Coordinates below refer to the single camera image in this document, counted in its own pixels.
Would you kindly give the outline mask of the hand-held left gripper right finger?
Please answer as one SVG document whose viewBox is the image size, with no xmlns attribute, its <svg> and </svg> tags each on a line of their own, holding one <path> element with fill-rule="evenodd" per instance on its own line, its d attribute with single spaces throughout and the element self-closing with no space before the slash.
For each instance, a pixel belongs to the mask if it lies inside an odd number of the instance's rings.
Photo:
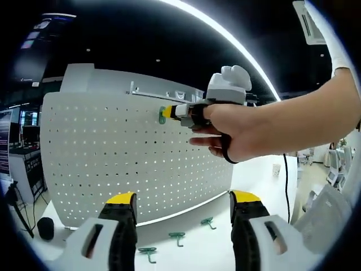
<svg viewBox="0 0 361 271">
<path fill-rule="evenodd" d="M 236 270 L 310 270 L 311 252 L 302 235 L 259 197 L 230 191 L 231 240 Z"/>
</svg>

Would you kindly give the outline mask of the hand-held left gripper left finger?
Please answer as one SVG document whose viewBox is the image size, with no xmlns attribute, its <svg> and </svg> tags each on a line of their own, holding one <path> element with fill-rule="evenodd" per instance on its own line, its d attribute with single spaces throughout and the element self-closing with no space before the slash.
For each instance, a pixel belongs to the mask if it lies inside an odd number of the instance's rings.
<svg viewBox="0 0 361 271">
<path fill-rule="evenodd" d="M 61 270 L 134 270 L 137 195 L 108 199 L 98 217 L 87 219 L 66 241 Z"/>
</svg>

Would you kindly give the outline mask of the person's right hand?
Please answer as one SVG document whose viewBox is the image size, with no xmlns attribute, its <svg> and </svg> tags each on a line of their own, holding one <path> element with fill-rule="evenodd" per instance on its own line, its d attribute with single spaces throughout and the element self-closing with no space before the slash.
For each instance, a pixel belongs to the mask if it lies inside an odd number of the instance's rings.
<svg viewBox="0 0 361 271">
<path fill-rule="evenodd" d="M 210 128 L 194 130 L 209 137 L 193 137 L 190 144 L 206 146 L 218 157 L 222 154 L 221 134 L 230 136 L 227 155 L 233 162 L 246 161 L 274 154 L 275 143 L 271 133 L 268 106 L 245 107 L 234 104 L 214 104 L 204 108 L 203 115 L 211 122 Z"/>
</svg>

